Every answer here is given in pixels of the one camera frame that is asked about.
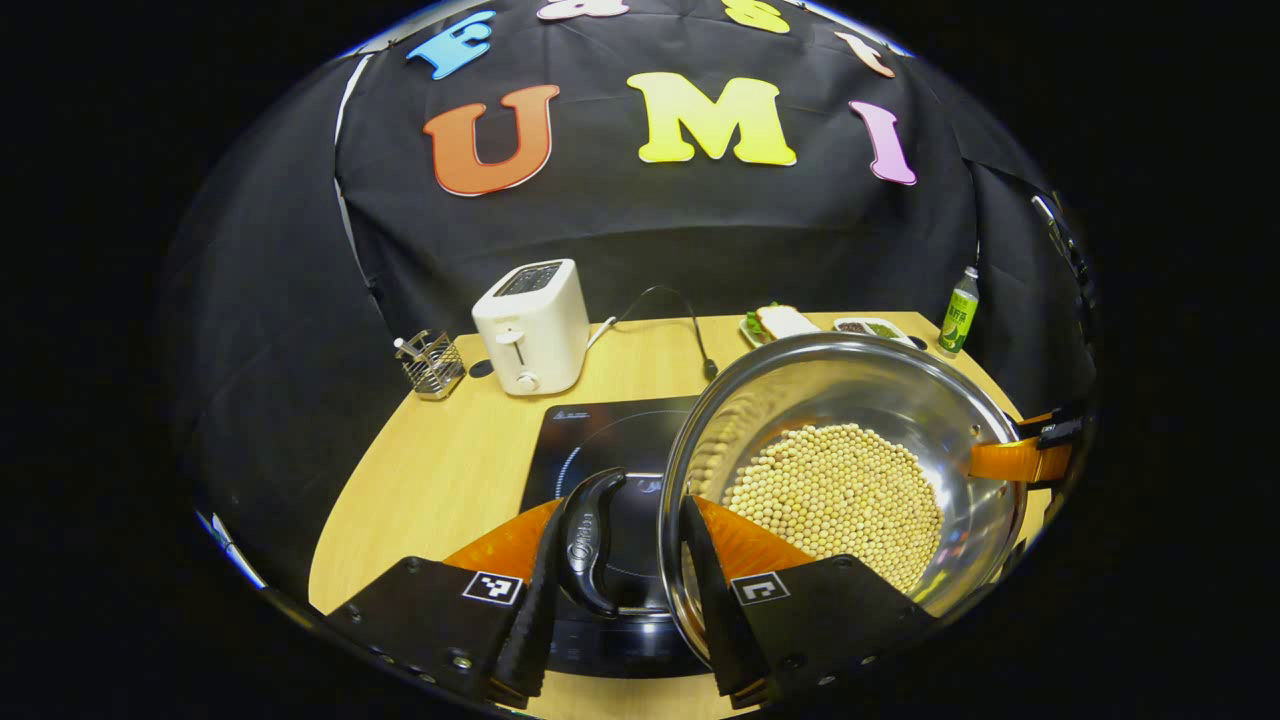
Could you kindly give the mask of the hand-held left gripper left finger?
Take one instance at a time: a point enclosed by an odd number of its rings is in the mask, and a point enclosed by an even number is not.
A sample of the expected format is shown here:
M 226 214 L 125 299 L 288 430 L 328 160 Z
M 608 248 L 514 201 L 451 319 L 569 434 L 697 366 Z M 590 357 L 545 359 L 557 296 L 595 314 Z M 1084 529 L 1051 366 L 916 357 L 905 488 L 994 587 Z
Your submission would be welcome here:
M 541 694 L 559 585 L 562 502 L 503 523 L 443 561 L 406 556 L 326 615 L 411 682 L 526 708 Z

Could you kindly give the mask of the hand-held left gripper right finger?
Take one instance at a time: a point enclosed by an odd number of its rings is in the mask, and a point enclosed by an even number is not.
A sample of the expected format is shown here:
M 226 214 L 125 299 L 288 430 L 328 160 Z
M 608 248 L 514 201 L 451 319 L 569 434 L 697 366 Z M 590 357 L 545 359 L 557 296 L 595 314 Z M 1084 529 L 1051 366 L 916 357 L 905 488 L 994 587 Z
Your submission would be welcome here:
M 733 570 L 714 532 L 719 506 L 682 501 L 703 637 L 733 708 L 780 705 L 847 682 L 923 642 L 940 620 L 851 555 Z

